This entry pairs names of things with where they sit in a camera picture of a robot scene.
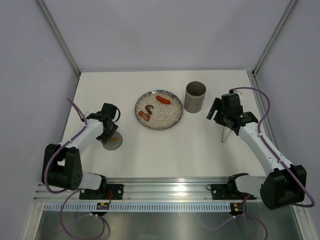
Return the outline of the grey round lid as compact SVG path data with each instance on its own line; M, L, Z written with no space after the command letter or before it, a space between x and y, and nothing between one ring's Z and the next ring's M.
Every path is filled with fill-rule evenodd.
M114 151L118 149L123 143L122 135L116 131L111 138L109 138L106 142L102 143L104 149L108 151Z

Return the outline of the grey cylindrical container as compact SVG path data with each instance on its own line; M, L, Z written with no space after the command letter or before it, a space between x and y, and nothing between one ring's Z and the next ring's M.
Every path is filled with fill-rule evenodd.
M202 109L206 92L207 88L202 82L189 82L185 88L184 109L191 114L198 113Z

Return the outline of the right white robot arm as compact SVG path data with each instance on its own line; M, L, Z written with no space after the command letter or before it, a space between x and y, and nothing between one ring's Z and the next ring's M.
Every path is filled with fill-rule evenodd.
M232 198L242 194L260 198L269 210L294 205L305 199L307 172L302 165L293 165L258 130L258 119L252 112L244 112L236 93L216 98L206 117L230 129L243 140L259 160L266 178L248 173L232 175L227 181L227 193Z

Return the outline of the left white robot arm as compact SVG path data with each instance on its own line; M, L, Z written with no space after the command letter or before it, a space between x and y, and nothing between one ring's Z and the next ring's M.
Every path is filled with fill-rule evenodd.
M79 190L97 199L108 194L106 177L83 171L81 155L95 140L107 143L118 128L115 122L119 118L116 112L90 113L83 118L83 127L73 137L45 148L41 180L49 193Z

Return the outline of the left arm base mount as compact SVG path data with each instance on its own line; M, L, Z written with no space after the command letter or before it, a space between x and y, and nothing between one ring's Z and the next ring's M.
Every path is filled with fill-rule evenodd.
M80 192L80 200L122 200L123 199L123 184L108 183L105 176L101 176L101 184L97 190L85 189Z

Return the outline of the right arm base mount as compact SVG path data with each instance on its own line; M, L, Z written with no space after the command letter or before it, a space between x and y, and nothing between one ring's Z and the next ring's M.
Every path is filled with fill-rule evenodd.
M238 173L228 177L226 183L210 183L206 189L213 200L255 200L260 196L262 181L248 173Z

